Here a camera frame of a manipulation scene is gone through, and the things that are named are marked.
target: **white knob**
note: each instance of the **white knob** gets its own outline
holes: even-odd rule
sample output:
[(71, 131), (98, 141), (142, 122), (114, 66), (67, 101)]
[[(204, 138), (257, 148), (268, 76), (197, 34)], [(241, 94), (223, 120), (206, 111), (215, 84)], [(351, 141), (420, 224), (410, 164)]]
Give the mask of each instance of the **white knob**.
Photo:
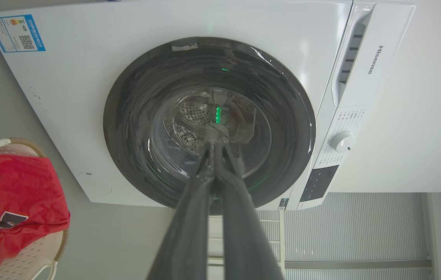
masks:
[(333, 139), (331, 139), (331, 143), (330, 143), (331, 147), (340, 154), (350, 151), (350, 149), (354, 144), (355, 144), (355, 136), (348, 131), (342, 131), (338, 133), (333, 137)]

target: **front-loading washing machine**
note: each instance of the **front-loading washing machine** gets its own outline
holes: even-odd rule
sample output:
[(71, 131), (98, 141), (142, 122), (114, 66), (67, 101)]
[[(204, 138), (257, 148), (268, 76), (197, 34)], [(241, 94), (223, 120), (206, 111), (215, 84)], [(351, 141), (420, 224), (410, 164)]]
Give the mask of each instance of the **front-loading washing machine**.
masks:
[(302, 209), (329, 192), (413, 11), (351, 0), (41, 7), (0, 12), (0, 51), (91, 201), (175, 207), (214, 128), (256, 207)]

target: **qr code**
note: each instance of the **qr code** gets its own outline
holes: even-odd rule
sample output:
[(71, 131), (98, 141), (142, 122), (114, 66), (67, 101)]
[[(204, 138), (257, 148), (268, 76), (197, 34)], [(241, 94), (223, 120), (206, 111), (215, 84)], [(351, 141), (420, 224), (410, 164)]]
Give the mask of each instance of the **qr code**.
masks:
[(26, 50), (35, 49), (34, 45), (32, 44), (32, 40), (30, 39), (30, 35), (25, 36), (18, 36), (20, 38), (20, 42), (22, 42), (22, 46)]

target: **washing machine door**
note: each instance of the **washing machine door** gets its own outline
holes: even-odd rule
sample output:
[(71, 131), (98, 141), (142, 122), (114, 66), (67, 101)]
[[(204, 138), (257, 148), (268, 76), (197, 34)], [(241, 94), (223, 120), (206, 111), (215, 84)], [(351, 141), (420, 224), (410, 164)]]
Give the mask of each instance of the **washing machine door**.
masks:
[[(313, 151), (315, 117), (295, 76), (241, 42), (193, 37), (132, 62), (105, 105), (103, 129), (119, 170), (174, 208), (212, 135), (229, 141), (255, 207), (284, 193)], [(212, 214), (222, 212), (219, 199)]]

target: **gray floor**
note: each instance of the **gray floor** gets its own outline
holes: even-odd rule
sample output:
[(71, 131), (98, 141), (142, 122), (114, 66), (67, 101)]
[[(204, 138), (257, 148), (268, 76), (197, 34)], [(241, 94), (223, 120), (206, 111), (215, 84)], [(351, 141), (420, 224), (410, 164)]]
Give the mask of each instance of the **gray floor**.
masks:
[[(0, 11), (74, 2), (84, 0), (0, 0)], [(169, 209), (89, 202), (0, 53), (0, 138), (7, 137), (40, 145), (63, 185), (72, 222), (56, 279), (144, 279), (170, 220)]]

